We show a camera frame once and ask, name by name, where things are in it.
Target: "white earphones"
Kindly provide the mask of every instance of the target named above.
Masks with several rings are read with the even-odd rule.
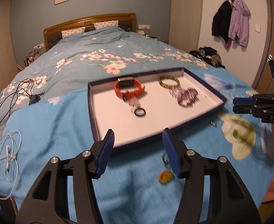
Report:
[[[17,146],[16,142],[14,141],[14,139],[11,136],[14,133],[18,133],[20,135],[20,142],[19,142],[18,146]],[[19,151],[21,143],[22,143],[21,133],[18,130],[13,130],[13,131],[11,131],[7,134],[4,134],[2,137],[0,137],[0,155],[1,155],[1,151],[2,151],[2,148],[3,148],[4,142],[7,138],[10,138],[12,140],[12,148],[9,145],[6,145],[6,156],[3,156],[3,157],[0,158],[0,162],[2,162],[2,160],[6,159],[6,161],[3,162],[3,173],[5,175],[5,178],[10,182],[12,181],[11,174],[10,174],[10,168],[11,168],[11,165],[14,161],[16,162],[17,169],[16,169],[15,181],[14,181],[14,184],[13,184],[13,187],[12,187],[12,190],[11,190],[10,194],[5,198],[0,198],[0,200],[7,200],[12,196],[13,191],[14,191],[16,185],[17,185],[18,177],[20,175],[19,174],[19,165],[18,165],[18,162],[17,162],[16,158],[17,158],[17,154],[18,154],[18,151]]]

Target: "screw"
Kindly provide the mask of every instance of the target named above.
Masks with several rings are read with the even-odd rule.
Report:
[[[57,162],[58,162],[58,158],[57,157],[51,158],[51,163],[57,163]]]
[[[225,163],[225,162],[227,162],[227,158],[224,157],[224,156],[221,156],[221,157],[219,158],[219,161]]]
[[[193,151],[193,150],[188,150],[188,151],[187,151],[187,155],[188,155],[188,156],[194,156],[194,155],[195,155],[195,151]]]
[[[91,152],[90,151],[85,151],[85,152],[82,152],[82,156],[84,157],[88,157],[91,155]]]

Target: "tray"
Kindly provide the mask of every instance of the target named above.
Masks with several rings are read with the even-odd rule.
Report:
[[[177,104],[169,90],[161,87],[158,79],[170,75],[179,79],[181,87],[193,87],[198,91],[198,100],[191,108]],[[146,93],[139,97],[144,117],[136,117],[128,103],[118,98],[114,83],[119,77],[95,81],[88,87],[90,123],[95,141],[102,140],[108,129],[115,133],[114,148],[131,143],[141,143],[158,138],[168,127],[172,132],[185,128],[195,120],[223,108],[226,98],[205,81],[185,68],[148,71],[130,74],[145,85]]]

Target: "pink cushion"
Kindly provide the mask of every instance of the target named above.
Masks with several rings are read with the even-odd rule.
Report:
[[[70,29],[70,30],[64,30],[61,31],[62,38],[64,39],[65,37],[71,35],[71,34],[79,34],[79,33],[84,33],[85,27],[80,27],[77,29]]]
[[[93,23],[96,29],[108,27],[108,26],[116,26],[118,27],[118,20],[111,20],[106,22]]]

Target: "orange charm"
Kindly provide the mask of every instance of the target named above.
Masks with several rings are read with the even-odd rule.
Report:
[[[164,170],[158,175],[158,180],[161,184],[169,183],[173,179],[173,173],[170,170]]]

